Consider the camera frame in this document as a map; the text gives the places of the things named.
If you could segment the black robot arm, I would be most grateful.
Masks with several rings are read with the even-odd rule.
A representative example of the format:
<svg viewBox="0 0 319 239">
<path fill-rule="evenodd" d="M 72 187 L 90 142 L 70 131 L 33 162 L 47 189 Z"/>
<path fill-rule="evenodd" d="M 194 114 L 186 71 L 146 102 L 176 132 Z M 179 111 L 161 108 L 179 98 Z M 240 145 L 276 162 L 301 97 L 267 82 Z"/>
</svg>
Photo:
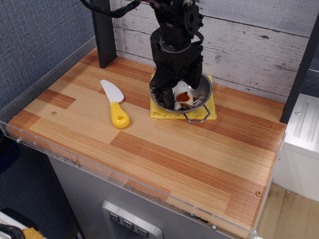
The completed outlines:
<svg viewBox="0 0 319 239">
<path fill-rule="evenodd" d="M 150 82 L 155 102 L 173 109 L 173 88 L 180 80 L 196 89 L 202 74 L 203 15 L 193 0 L 150 0 L 159 28 L 151 34 L 156 72 Z"/>
</svg>

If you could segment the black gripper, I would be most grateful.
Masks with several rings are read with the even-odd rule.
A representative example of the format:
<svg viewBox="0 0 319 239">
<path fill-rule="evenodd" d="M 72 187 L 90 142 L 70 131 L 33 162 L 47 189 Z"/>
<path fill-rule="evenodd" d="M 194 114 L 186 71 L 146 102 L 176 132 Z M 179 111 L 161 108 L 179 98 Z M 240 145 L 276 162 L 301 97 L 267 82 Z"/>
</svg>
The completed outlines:
<svg viewBox="0 0 319 239">
<path fill-rule="evenodd" d="M 174 88 L 180 80 L 184 80 L 193 89 L 200 84 L 202 74 L 203 40 L 200 32 L 195 34 L 199 38 L 191 42 L 186 38 L 186 45 L 178 49 L 166 44 L 162 40 L 162 30 L 158 28 L 150 37 L 153 60 L 156 73 L 150 82 L 150 91 L 157 100 L 162 100 L 166 109 L 174 108 Z"/>
</svg>

